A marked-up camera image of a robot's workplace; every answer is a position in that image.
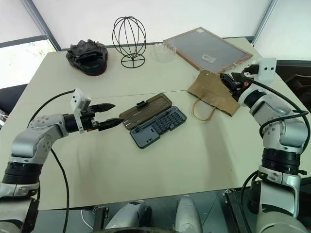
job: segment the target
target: case latch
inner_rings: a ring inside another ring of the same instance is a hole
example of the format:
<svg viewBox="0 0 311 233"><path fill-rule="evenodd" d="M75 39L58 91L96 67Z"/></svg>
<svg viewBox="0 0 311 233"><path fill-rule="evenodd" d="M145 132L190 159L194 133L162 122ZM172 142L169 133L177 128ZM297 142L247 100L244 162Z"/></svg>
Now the case latch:
<svg viewBox="0 0 311 233"><path fill-rule="evenodd" d="M148 105L149 105L148 102L142 101L142 102L140 102L140 103L137 103L137 104L136 104L136 107L137 107L137 109L142 109L142 108L144 108L144 107L146 107L146 106L148 106Z"/></svg>

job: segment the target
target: gray frame board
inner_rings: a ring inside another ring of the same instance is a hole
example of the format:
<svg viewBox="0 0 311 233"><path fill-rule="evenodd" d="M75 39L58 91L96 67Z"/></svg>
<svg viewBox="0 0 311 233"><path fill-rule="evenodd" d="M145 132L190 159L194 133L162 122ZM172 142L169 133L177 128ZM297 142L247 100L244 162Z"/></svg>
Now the gray frame board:
<svg viewBox="0 0 311 233"><path fill-rule="evenodd" d="M197 70L222 73L253 55L199 27L164 40L176 47L176 53Z"/></svg>

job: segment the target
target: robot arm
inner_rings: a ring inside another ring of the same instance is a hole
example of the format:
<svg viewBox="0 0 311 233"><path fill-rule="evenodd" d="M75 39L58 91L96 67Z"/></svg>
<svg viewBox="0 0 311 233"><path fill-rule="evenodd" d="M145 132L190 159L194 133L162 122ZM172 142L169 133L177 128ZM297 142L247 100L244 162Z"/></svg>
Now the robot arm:
<svg viewBox="0 0 311 233"><path fill-rule="evenodd" d="M248 106L250 114L261 125L264 146L258 169L261 180L252 182L248 204L249 209L258 214L257 232L305 232L295 218L299 212L298 173L306 174L299 170L299 165L300 154L309 140L308 127L280 97L254 84L256 81L267 83L275 75L275 68L276 59L260 59L241 74L232 73L233 78L221 74L221 79L232 97L240 105Z"/></svg>
<svg viewBox="0 0 311 233"><path fill-rule="evenodd" d="M75 90L70 104L74 114L38 117L13 141L12 155L0 183L0 233L33 230L39 202L32 196L37 194L41 169L56 140L72 132L101 131L123 122L120 118L95 121L96 112L107 111L114 105L89 106L90 98L79 89Z"/></svg>

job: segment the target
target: floor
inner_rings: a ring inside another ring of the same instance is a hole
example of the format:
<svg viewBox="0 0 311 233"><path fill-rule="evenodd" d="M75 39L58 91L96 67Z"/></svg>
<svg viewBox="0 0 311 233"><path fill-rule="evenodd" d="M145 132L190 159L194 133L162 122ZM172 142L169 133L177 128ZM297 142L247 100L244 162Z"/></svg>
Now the floor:
<svg viewBox="0 0 311 233"><path fill-rule="evenodd" d="M226 205L222 196L224 190L210 191L190 194L194 200L204 233L229 233L232 232L227 226L223 207ZM151 227L162 229L172 229L175 221L176 204L182 197L170 196L154 199L146 199L145 202L152 208ZM123 207L127 202L106 204L109 207L109 217L105 224L113 217L113 215ZM93 226L94 215L91 211L83 210L84 219ZM34 233L54 233L61 232L65 218L64 210L45 210L39 211ZM250 218L251 228L255 229L256 216ZM67 233L89 233L92 232L81 218L80 210L70 210Z"/></svg>

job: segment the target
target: wooden frame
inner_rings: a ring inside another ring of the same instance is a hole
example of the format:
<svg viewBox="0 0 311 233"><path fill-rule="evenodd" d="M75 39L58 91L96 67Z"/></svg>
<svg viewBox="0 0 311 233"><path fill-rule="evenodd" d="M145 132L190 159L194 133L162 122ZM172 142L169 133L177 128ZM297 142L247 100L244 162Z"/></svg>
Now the wooden frame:
<svg viewBox="0 0 311 233"><path fill-rule="evenodd" d="M243 58L241 58L241 59L237 60L236 62L233 62L233 63L231 63L231 64L229 64L229 65L223 67L222 69L218 70L218 71L216 72L217 74L223 73L225 70L228 70L228 69L230 69L230 68L232 68L232 67L235 67L235 66L237 66L238 64L240 64L240 63L242 63L242 62L245 62L246 60L250 59L250 58L253 56L251 53L249 53L249 52L247 52L247 51L245 51L245 50L243 50L243 49L237 47L237 46L234 45L234 44L231 44L231 43L225 41L225 40L222 39L221 37L215 35L214 33L210 32L210 31L208 31L208 30L206 30L206 29L204 29L204 28L202 28L202 27L199 27L199 28L190 30L190 31L188 31L188 32L185 32L185 33L182 33L182 34L173 36L173 37L171 37L171 38L169 38L169 39L164 40L163 42L170 44L170 41L171 41L172 39L175 39L175 38L178 38L178 37L182 37L183 35L186 35L186 34L188 34L188 33L194 32L194 31L199 30L199 29L200 29L200 30L203 30L203 31L205 31L205 32L207 32L207 33L209 33L209 34L211 34L212 36L214 36L214 37L216 37L216 38L222 40L223 42L225 42L225 43L227 43L227 44L229 44L229 45L231 45L231 46L233 46L233 47L237 48L238 50L240 50L240 51L242 51L242 52L245 53L245 56L244 56ZM177 53L179 56L181 56L183 59L185 59L190 65L192 65L192 66L193 66L194 68L196 68L197 70L200 70L200 69L201 69L201 67L200 67L198 64L196 64L192 59L190 59L187 55L185 55L183 52L181 52L178 48L176 48L176 53Z"/></svg>

